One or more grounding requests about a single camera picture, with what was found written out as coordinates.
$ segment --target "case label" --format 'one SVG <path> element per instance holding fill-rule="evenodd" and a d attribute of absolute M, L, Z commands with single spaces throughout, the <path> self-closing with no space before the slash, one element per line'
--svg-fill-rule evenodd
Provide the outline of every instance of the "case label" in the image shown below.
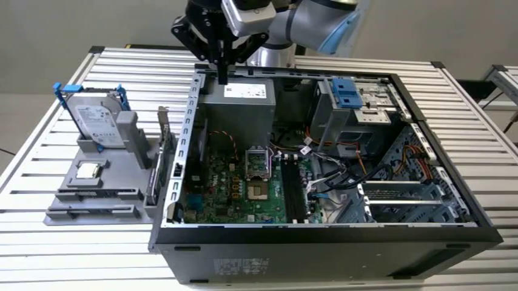
<path fill-rule="evenodd" d="M 214 259 L 215 273 L 226 275 L 263 275 L 268 269 L 270 258 Z"/>
<path fill-rule="evenodd" d="M 260 98 L 266 99 L 264 84 L 228 83 L 224 88 L 224 97 L 230 98 Z"/>

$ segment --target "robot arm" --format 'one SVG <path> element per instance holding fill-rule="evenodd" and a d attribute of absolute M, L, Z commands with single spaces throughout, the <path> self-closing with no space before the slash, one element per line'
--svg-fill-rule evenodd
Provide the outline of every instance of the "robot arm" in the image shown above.
<path fill-rule="evenodd" d="M 358 21 L 356 0 L 190 0 L 171 32 L 227 83 L 228 66 L 264 47 L 296 43 L 334 53 Z M 238 46 L 234 42 L 248 36 Z"/>

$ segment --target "power supply label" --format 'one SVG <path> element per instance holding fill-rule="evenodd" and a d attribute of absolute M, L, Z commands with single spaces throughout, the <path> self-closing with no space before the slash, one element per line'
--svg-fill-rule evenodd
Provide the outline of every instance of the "power supply label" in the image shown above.
<path fill-rule="evenodd" d="M 99 105 L 77 105 L 75 107 L 83 126 L 92 140 L 104 147 L 124 146 L 112 113 Z"/>
<path fill-rule="evenodd" d="M 270 258 L 214 259 L 215 273 L 226 275 L 263 275 Z"/>
<path fill-rule="evenodd" d="M 224 97 L 266 99 L 266 84 L 228 83 Z"/>

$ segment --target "slotted aluminum surface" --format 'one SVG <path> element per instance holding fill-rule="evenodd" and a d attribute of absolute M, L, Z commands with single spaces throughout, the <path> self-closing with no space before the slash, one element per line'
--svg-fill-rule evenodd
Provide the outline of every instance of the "slotted aluminum surface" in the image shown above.
<path fill-rule="evenodd" d="M 128 90 L 139 127 L 156 135 L 156 108 L 172 109 L 178 133 L 195 58 L 184 51 L 107 48 L 89 55 L 72 82 Z M 429 62 L 299 57 L 303 69 L 396 73 L 429 118 L 505 242 L 421 282 L 367 283 L 362 290 L 518 290 L 518 164 L 515 149 L 494 131 L 445 70 Z M 0 290 L 195 289 L 180 286 L 159 255 L 147 253 L 151 225 L 56 226 L 41 221 L 77 151 L 77 136 L 57 103 L 0 177 Z M 219 289 L 358 289 L 343 282 L 234 284 Z"/>

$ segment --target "open computer tower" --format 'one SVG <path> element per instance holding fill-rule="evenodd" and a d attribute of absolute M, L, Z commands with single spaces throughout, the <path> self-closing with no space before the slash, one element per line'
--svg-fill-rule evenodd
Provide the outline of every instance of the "open computer tower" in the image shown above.
<path fill-rule="evenodd" d="M 391 74 L 198 65 L 159 213 L 180 283 L 421 279 L 502 241 Z"/>

